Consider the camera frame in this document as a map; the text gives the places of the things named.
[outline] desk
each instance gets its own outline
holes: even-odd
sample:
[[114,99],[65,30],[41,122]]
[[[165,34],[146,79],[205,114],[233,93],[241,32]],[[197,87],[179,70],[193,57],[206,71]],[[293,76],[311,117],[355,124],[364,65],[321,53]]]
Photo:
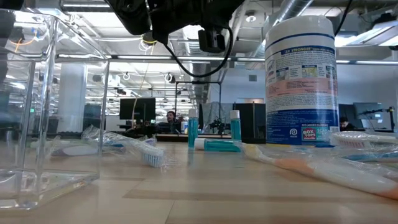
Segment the desk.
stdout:
[[[231,139],[231,135],[199,134],[199,138]],[[162,142],[188,142],[187,134],[156,134],[158,141]]]
[[166,170],[104,155],[101,178],[7,224],[273,224],[398,222],[398,202],[243,159],[189,154],[160,143],[180,161]]
[[128,129],[130,129],[130,128],[131,128],[131,124],[130,124],[130,125],[126,125],[126,124],[118,124],[118,126],[119,126],[119,128],[121,128],[121,129],[125,129],[126,131],[127,131]]

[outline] teal bottle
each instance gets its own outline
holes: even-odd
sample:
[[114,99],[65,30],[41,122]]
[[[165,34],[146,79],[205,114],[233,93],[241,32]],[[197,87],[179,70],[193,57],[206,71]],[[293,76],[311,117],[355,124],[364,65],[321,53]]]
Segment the teal bottle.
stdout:
[[195,139],[198,137],[198,115],[195,109],[189,110],[188,120],[188,147],[195,147]]
[[240,148],[235,143],[242,142],[232,139],[202,139],[195,140],[195,149],[209,152],[240,152]]
[[229,113],[231,116],[231,134],[232,139],[234,140],[242,140],[242,132],[241,132],[241,117],[239,115],[239,111],[231,111]]

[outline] canister label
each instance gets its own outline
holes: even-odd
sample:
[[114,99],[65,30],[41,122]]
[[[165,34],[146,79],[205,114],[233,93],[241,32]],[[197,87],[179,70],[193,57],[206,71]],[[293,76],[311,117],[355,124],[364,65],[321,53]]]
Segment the canister label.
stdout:
[[267,142],[328,144],[338,131],[335,50],[305,45],[266,58]]

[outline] disinfecting wipes canister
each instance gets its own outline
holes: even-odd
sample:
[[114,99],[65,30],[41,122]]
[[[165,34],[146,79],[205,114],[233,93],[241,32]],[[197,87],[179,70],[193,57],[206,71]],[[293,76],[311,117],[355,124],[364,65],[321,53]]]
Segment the disinfecting wipes canister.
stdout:
[[339,131],[335,38],[324,16],[299,16],[266,35],[267,142],[325,145]]

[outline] white lid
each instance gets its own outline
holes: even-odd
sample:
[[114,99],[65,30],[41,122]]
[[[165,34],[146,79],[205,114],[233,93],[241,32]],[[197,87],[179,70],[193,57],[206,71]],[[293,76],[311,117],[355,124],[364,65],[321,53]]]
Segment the white lid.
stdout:
[[195,139],[195,150],[205,150],[205,141],[206,139]]
[[296,16],[278,23],[267,32],[266,47],[289,35],[314,32],[335,36],[333,24],[325,16]]
[[198,115],[197,115],[196,109],[189,109],[188,117],[190,117],[190,118],[196,118],[197,116],[198,116]]
[[231,119],[241,119],[241,116],[239,115],[239,111],[231,111],[229,112],[229,115]]

